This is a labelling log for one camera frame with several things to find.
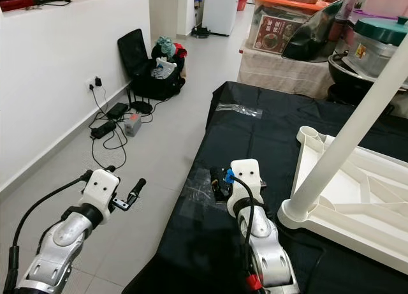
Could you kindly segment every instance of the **beige cloth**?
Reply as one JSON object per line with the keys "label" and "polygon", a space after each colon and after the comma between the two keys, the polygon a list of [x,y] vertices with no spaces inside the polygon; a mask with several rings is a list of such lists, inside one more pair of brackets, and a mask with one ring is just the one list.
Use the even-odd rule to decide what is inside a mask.
{"label": "beige cloth", "polygon": [[281,55],[260,52],[242,45],[238,82],[265,89],[311,98],[325,99],[334,84],[327,62],[311,63],[284,59]]}

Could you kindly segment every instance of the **red cloth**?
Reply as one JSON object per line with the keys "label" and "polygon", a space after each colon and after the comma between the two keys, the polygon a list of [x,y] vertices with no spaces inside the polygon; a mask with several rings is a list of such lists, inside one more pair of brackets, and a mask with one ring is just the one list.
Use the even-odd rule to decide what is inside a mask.
{"label": "red cloth", "polygon": [[174,43],[174,46],[176,47],[175,55],[178,55],[180,58],[187,57],[187,50],[181,44]]}

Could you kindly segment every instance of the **green lid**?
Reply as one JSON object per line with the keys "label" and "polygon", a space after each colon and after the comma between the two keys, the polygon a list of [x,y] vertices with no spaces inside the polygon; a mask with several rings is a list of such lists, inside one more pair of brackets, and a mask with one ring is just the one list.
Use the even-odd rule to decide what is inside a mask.
{"label": "green lid", "polygon": [[371,39],[398,47],[408,33],[408,26],[405,24],[407,21],[407,17],[398,17],[398,21],[386,18],[361,18],[355,25],[354,31]]}

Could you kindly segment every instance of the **gray tiled floor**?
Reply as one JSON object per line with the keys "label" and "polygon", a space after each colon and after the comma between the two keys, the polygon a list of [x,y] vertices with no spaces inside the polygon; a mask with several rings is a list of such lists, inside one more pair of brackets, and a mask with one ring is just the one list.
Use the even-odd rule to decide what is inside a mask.
{"label": "gray tiled floor", "polygon": [[[203,138],[212,91],[226,80],[237,79],[241,58],[238,49],[252,11],[253,6],[248,6],[238,12],[229,38],[178,40],[189,52],[187,83],[178,96],[157,106],[152,123],[143,125],[137,136],[129,139],[127,163],[116,172],[122,179],[118,188],[122,196],[140,177],[148,184],[130,212],[115,211],[110,222],[87,239],[74,262],[65,294],[120,293],[155,253]],[[99,145],[95,152],[102,163],[122,162],[120,149],[113,153]],[[98,166],[91,158],[89,131],[85,129],[0,205],[1,289],[8,246],[22,214],[40,197],[88,168]],[[80,188],[77,185],[52,198],[28,219],[20,236],[20,273],[31,262],[43,229],[78,201]]]}

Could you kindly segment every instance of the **white plastic stand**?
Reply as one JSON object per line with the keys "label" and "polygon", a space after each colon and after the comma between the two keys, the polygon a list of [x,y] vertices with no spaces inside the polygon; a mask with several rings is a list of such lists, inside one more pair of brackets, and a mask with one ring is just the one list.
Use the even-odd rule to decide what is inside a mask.
{"label": "white plastic stand", "polygon": [[[384,220],[380,219],[381,223],[375,224],[375,227],[377,227],[376,229],[372,227],[360,228],[357,226],[359,223],[357,223],[356,219],[353,218],[334,221],[333,216],[336,216],[335,213],[337,211],[333,210],[332,202],[329,201],[327,206],[320,206],[320,208],[324,208],[322,209],[324,212],[321,210],[316,210],[319,207],[316,204],[322,204],[322,202],[324,202],[323,198],[318,200],[319,196],[326,187],[329,188],[328,184],[336,174],[342,175],[344,169],[341,170],[340,168],[342,166],[347,167],[348,164],[345,163],[346,160],[356,149],[361,139],[380,116],[381,112],[394,97],[395,93],[397,93],[398,89],[407,77],[408,36],[405,37],[395,55],[390,59],[389,63],[384,68],[375,84],[371,87],[370,91],[359,104],[358,108],[354,111],[334,141],[330,144],[327,151],[324,151],[324,154],[319,157],[320,159],[316,160],[316,164],[311,166],[307,173],[308,175],[304,178],[304,180],[301,180],[302,183],[300,185],[298,184],[297,186],[294,184],[291,199],[283,201],[278,211],[279,220],[288,228],[303,227],[310,229],[338,242],[339,244],[354,249],[355,251],[365,254],[406,274],[408,274],[408,229],[405,229],[404,226],[401,225],[401,219],[404,219],[405,225],[408,225],[404,216],[404,214],[408,212],[406,203],[394,202],[394,205],[390,205],[393,202],[385,199],[387,200],[384,202],[385,207],[388,206],[387,208],[389,208],[389,206],[393,206],[394,209],[392,211],[398,211],[398,214],[389,216],[387,218],[389,223],[383,223]],[[314,131],[314,129],[304,132],[304,135],[308,136],[307,138],[305,137],[306,142],[307,140],[311,140],[310,138],[317,140],[317,138],[322,137],[319,136],[317,131]],[[370,153],[374,155],[374,157],[384,157],[374,152]],[[303,159],[303,155],[304,153],[301,152],[300,160]],[[406,167],[401,161],[396,162],[397,160],[392,158],[384,158],[384,160],[381,160],[381,162],[374,159],[374,161],[376,161],[375,165],[380,167],[386,160],[391,160],[395,162],[396,165],[401,167]],[[360,172],[356,173],[359,174],[357,175],[358,177],[362,178],[362,174]],[[354,197],[358,195],[351,186],[344,186],[342,188],[342,192],[338,190],[334,191],[334,193],[330,194],[335,195],[339,199],[347,199],[347,195],[353,195]],[[366,198],[364,197],[369,198],[369,196],[362,197],[361,195],[362,194],[360,193],[359,197],[362,200],[361,203],[359,203],[360,206],[362,203],[366,203]],[[378,210],[384,209],[384,205],[377,205],[377,207],[379,208]],[[384,233],[388,233],[388,235],[391,235],[392,233],[393,238],[396,237],[394,234],[399,233],[397,236],[398,242],[390,242],[391,240],[387,236],[382,237]]]}

